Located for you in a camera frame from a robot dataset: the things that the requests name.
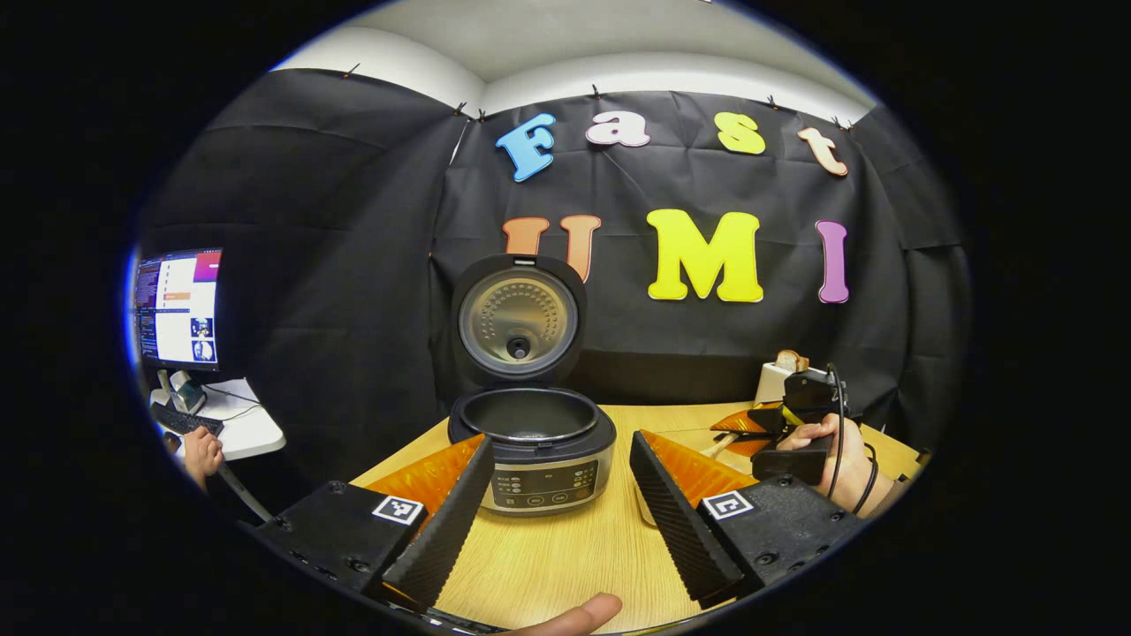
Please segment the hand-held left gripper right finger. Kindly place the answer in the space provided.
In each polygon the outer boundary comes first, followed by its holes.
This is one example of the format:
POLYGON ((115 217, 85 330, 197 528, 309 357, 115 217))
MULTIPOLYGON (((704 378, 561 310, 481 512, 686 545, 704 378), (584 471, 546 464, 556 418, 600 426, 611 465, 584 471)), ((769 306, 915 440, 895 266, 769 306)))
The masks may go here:
POLYGON ((864 525, 796 476, 756 482, 648 430, 634 431, 629 462, 687 594, 703 610, 789 579, 864 525))

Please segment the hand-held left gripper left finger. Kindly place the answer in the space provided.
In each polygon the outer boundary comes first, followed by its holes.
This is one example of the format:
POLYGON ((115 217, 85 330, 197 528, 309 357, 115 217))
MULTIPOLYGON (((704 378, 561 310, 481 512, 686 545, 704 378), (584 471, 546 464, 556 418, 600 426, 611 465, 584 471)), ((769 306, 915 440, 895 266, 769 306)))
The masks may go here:
POLYGON ((408 610, 435 604, 497 459, 476 435, 366 487, 330 481, 252 534, 342 588, 408 610))

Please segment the silver black rice cooker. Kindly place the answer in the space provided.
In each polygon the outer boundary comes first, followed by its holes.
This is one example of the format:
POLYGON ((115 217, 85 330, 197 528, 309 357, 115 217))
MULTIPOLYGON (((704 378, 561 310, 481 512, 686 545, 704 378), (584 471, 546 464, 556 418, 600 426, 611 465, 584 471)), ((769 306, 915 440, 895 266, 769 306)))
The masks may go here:
POLYGON ((618 428, 597 403, 561 385, 581 356, 587 315, 581 275, 560 259, 497 253, 460 275, 450 325, 469 388, 454 404, 448 437, 492 442, 484 510, 549 516, 605 491, 618 428))

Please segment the white toaster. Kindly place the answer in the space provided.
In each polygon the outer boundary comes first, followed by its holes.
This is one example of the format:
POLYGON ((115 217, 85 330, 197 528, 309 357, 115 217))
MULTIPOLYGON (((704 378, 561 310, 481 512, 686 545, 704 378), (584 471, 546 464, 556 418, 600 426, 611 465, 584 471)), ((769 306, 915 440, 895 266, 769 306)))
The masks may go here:
POLYGON ((780 402, 785 395, 785 378, 789 375, 784 372, 778 367, 774 367, 774 362, 767 362, 761 367, 760 377, 758 380, 758 386, 756 386, 756 403, 771 403, 780 402))

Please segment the white side table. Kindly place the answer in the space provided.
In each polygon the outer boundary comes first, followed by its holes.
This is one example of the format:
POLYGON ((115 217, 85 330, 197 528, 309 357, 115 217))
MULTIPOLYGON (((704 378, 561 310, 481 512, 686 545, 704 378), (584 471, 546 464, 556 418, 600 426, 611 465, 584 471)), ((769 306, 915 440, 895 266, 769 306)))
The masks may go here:
POLYGON ((232 472, 231 462, 254 458, 267 452, 279 452, 286 445, 285 435, 247 385, 247 380, 228 380, 217 386, 205 385, 202 393, 207 395, 207 399, 202 403, 199 414, 222 420, 224 423, 224 430, 218 435, 218 439, 224 444, 225 463, 219 467, 217 475, 250 512, 254 512, 260 522, 269 522, 270 512, 254 499, 232 472))

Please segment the black backdrop cloth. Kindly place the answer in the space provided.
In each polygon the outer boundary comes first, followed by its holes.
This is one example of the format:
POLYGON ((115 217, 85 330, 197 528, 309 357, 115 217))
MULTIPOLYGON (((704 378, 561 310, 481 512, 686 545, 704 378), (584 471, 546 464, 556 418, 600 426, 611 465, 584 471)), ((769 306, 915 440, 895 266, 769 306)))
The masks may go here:
POLYGON ((783 349, 917 450, 953 422, 972 323, 951 197, 892 113, 843 132, 679 91, 489 114, 287 69, 206 126, 141 215, 144 253, 221 250, 223 373, 311 481, 387 458, 470 390, 456 280, 506 223, 586 270, 566 386, 605 404, 746 401, 783 349))

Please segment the black keyboard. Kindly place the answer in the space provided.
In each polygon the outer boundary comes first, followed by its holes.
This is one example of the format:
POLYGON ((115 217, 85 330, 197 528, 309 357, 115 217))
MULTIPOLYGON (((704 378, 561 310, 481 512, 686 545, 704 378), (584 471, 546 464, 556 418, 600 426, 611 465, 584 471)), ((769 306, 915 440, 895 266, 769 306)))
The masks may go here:
POLYGON ((222 420, 182 413, 165 404, 152 403, 149 411, 156 422, 176 435, 192 435, 195 430, 205 428, 210 435, 218 437, 224 430, 222 420))

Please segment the small grey desk device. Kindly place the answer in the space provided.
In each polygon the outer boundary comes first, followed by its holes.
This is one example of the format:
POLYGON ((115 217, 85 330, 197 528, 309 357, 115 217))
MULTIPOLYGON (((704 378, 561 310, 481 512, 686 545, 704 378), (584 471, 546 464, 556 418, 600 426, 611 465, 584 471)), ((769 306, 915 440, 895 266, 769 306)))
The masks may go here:
POLYGON ((178 413, 197 414, 207 403, 201 383, 185 370, 170 373, 167 369, 161 369, 157 377, 161 389, 156 401, 178 413))

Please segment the computer monitor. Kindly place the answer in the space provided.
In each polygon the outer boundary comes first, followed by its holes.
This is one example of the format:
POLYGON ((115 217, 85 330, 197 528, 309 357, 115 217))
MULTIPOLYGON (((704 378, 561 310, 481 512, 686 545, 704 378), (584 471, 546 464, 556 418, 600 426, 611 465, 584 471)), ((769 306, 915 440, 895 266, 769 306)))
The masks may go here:
POLYGON ((133 334, 144 366, 219 369, 219 248, 143 258, 133 274, 133 334))

